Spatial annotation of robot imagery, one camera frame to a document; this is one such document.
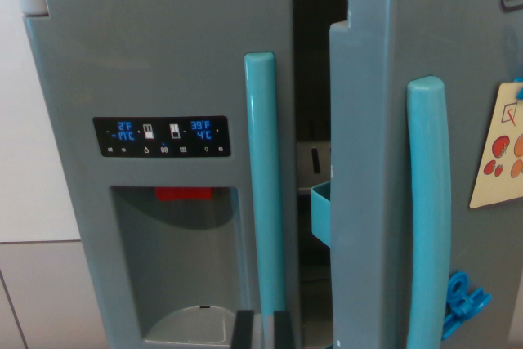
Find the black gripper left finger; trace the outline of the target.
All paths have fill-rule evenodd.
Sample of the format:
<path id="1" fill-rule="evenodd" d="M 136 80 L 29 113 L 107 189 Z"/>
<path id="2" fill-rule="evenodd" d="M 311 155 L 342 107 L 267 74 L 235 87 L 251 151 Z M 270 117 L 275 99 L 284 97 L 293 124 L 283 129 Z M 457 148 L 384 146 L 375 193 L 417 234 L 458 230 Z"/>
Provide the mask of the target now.
<path id="1" fill-rule="evenodd" d="M 253 310 L 239 310 L 236 313 L 230 349 L 251 349 L 253 344 Z"/>

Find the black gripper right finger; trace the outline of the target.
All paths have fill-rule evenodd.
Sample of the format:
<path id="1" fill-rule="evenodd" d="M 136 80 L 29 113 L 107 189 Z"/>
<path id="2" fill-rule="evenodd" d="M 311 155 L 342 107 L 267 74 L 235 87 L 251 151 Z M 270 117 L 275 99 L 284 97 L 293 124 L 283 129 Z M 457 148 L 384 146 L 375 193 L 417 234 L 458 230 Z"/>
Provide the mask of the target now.
<path id="1" fill-rule="evenodd" d="M 273 316 L 274 349 L 294 349 L 295 342 L 290 313 L 288 311 L 275 311 Z"/>

